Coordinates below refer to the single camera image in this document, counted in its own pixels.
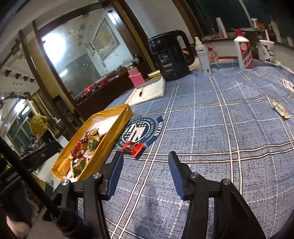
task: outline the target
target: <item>yellow pen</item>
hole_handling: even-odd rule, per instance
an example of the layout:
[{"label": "yellow pen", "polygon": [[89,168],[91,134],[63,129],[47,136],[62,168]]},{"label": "yellow pen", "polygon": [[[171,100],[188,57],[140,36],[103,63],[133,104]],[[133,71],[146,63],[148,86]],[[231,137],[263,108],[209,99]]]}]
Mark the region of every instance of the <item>yellow pen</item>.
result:
[{"label": "yellow pen", "polygon": [[140,94],[139,94],[140,97],[142,96],[143,89],[144,89],[144,86],[142,86],[142,88],[141,88],[141,90],[140,90]]}]

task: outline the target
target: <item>book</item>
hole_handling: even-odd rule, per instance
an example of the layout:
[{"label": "book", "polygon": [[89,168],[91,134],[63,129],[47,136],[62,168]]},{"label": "book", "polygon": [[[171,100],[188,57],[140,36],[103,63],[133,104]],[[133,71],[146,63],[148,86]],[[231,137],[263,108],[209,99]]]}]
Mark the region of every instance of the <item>book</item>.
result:
[{"label": "book", "polygon": [[125,104],[129,104],[129,106],[137,105],[152,99],[156,99],[162,97],[164,95],[164,87],[165,87],[165,80],[163,77],[155,83],[152,83],[148,86],[144,86],[142,96],[140,97],[139,89],[134,89]]}]

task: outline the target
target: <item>paper cup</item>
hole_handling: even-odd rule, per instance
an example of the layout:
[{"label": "paper cup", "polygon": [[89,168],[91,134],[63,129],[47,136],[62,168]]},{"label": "paper cup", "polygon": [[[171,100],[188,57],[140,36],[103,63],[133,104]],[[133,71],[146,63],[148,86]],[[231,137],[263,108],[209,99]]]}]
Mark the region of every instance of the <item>paper cup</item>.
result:
[{"label": "paper cup", "polygon": [[259,40],[259,42],[261,43],[263,60],[275,64],[275,43],[266,40]]}]

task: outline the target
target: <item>pink thermos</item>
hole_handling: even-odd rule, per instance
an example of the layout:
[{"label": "pink thermos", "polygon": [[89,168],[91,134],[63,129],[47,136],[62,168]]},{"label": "pink thermos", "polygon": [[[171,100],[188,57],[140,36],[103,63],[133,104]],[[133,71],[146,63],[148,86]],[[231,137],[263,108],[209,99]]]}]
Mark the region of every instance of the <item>pink thermos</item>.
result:
[{"label": "pink thermos", "polygon": [[129,74],[129,78],[135,87],[145,83],[143,76],[139,72],[138,68],[133,65],[133,63],[126,66]]}]

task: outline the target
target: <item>electric kettle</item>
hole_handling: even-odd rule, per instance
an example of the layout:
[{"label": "electric kettle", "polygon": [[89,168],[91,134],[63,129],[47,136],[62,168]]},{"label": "electric kettle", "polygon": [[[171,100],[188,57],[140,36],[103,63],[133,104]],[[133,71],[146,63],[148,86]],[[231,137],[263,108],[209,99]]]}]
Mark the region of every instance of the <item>electric kettle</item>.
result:
[{"label": "electric kettle", "polygon": [[[183,54],[180,43],[177,39],[181,36],[189,52],[189,60]],[[175,30],[152,37],[148,41],[151,53],[159,70],[166,81],[180,79],[190,73],[189,65],[194,60],[194,53],[183,31]]]}]

